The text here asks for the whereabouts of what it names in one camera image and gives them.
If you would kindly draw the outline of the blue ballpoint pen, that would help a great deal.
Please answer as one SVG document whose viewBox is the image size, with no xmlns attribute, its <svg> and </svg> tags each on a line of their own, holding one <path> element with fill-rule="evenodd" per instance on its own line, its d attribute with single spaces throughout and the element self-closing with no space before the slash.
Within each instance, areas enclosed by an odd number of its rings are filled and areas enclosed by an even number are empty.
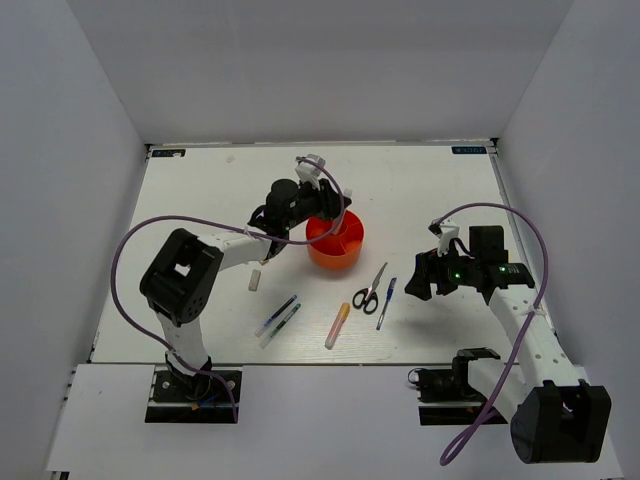
<svg viewBox="0 0 640 480">
<path fill-rule="evenodd" d="M 380 312 L 377 324 L 376 324 L 376 331 L 380 331 L 382 329 L 385 317 L 387 315 L 387 311 L 389 308 L 389 304 L 391 302 L 391 299 L 393 297 L 393 293 L 396 287 L 396 283 L 397 283 L 397 277 L 392 277 L 391 280 L 389 281 L 389 285 L 387 287 L 386 290 L 386 295 L 385 295 L 385 300 L 384 300 L 384 304 L 382 306 L 382 310 Z"/>
</svg>

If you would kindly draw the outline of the black handled scissors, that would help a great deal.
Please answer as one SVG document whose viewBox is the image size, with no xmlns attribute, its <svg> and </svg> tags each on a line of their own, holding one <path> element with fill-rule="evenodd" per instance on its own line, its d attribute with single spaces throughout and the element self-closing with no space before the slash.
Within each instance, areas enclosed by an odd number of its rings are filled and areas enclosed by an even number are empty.
<svg viewBox="0 0 640 480">
<path fill-rule="evenodd" d="M 385 262 L 381 266 L 368 287 L 358 290 L 353 295 L 351 304 L 356 310 L 361 310 L 366 315 L 372 315 L 377 310 L 379 304 L 377 288 L 387 265 L 388 263 Z"/>
</svg>

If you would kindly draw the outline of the yellow highlighter marker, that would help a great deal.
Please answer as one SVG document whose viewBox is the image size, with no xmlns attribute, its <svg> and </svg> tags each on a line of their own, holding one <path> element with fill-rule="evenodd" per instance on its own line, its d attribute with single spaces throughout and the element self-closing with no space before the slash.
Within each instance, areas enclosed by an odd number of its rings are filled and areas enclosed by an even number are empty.
<svg viewBox="0 0 640 480">
<path fill-rule="evenodd" d="M 334 347 L 334 344 L 336 342 L 336 339 L 340 333 L 340 330 L 343 326 L 343 324 L 345 323 L 349 313 L 350 313 L 350 309 L 351 309 L 351 305 L 348 302 L 344 302 L 335 319 L 334 322 L 329 330 L 329 333 L 327 335 L 327 338 L 325 340 L 324 346 L 326 349 L 331 350 Z"/>
</svg>

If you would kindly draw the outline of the white rectangular eraser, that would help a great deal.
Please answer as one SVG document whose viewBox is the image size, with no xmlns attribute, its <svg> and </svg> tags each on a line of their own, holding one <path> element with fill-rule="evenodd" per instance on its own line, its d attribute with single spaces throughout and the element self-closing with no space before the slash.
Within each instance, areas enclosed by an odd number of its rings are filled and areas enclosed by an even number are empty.
<svg viewBox="0 0 640 480">
<path fill-rule="evenodd" d="M 261 271 L 254 269 L 251 272 L 251 276 L 248 284 L 248 290 L 251 292 L 255 292 L 259 287 L 260 279 L 261 279 Z"/>
</svg>

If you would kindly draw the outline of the green gel pen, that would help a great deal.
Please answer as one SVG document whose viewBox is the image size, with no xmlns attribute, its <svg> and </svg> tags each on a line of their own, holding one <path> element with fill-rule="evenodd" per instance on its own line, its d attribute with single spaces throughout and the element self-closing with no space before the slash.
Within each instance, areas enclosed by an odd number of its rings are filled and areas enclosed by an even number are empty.
<svg viewBox="0 0 640 480">
<path fill-rule="evenodd" d="M 278 325 L 268 334 L 268 336 L 260 342 L 260 347 L 265 349 L 271 341 L 276 337 L 276 335 L 284 328 L 284 326 L 291 320 L 291 318 L 297 313 L 297 311 L 301 308 L 301 304 L 297 303 L 278 323 Z"/>
</svg>

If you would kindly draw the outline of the blue gel pen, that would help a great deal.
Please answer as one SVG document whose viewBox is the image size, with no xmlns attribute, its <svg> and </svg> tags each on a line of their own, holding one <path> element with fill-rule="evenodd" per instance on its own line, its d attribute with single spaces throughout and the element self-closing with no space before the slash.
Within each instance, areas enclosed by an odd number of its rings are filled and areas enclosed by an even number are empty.
<svg viewBox="0 0 640 480">
<path fill-rule="evenodd" d="M 284 302 L 273 314 L 271 314 L 261 326 L 254 332 L 256 337 L 261 337 L 262 334 L 271 326 L 271 324 L 297 299 L 296 295 L 292 295 L 286 302 Z"/>
</svg>

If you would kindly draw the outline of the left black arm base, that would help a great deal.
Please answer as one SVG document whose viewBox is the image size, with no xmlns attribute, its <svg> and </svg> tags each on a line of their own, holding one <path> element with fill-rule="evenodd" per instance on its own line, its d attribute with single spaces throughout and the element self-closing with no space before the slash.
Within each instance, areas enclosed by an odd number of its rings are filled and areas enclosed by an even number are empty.
<svg viewBox="0 0 640 480">
<path fill-rule="evenodd" d="M 146 424 L 235 424 L 242 387 L 241 370 L 215 370 L 210 376 L 178 377 L 168 368 L 152 377 Z"/>
</svg>

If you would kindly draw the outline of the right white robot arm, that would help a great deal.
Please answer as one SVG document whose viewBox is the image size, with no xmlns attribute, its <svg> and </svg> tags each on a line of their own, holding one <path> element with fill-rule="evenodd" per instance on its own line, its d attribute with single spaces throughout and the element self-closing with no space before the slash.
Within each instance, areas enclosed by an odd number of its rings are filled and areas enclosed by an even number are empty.
<svg viewBox="0 0 640 480">
<path fill-rule="evenodd" d="M 488 347 L 461 349 L 448 369 L 419 368 L 408 381 L 424 403 L 480 401 L 479 420 L 503 418 L 520 460 L 594 463 L 601 454 L 611 398 L 576 370 L 535 307 L 535 282 L 527 267 L 512 263 L 500 226 L 472 226 L 462 244 L 452 222 L 430 226 L 437 248 L 416 256 L 405 288 L 420 300 L 460 287 L 480 293 L 516 351 L 508 370 Z"/>
</svg>

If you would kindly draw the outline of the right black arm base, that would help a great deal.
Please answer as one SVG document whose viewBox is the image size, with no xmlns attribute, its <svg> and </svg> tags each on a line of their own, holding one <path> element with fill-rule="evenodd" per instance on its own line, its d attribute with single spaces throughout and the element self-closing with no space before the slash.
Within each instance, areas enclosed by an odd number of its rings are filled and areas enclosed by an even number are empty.
<svg viewBox="0 0 640 480">
<path fill-rule="evenodd" d="M 487 397 L 468 382 L 472 361 L 500 356 L 482 347 L 461 349 L 446 368 L 419 367 L 407 374 L 408 383 L 418 392 L 421 426 L 470 426 L 479 417 Z"/>
</svg>

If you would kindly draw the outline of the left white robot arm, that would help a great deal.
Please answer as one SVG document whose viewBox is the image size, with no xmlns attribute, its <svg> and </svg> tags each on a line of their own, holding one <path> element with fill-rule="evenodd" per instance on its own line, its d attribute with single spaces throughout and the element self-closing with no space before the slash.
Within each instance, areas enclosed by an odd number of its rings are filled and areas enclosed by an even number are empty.
<svg viewBox="0 0 640 480">
<path fill-rule="evenodd" d="M 312 217 L 334 222 L 351 204 L 327 179 L 317 183 L 275 181 L 265 203 L 252 213 L 248 225 L 267 238 L 244 233 L 199 237 L 174 230 L 142 277 L 140 292 L 160 321 L 169 344 L 166 363 L 183 394 L 204 398 L 211 388 L 211 358 L 206 351 L 199 316 L 205 309 L 217 275 L 249 262 L 277 256 L 290 230 Z"/>
</svg>

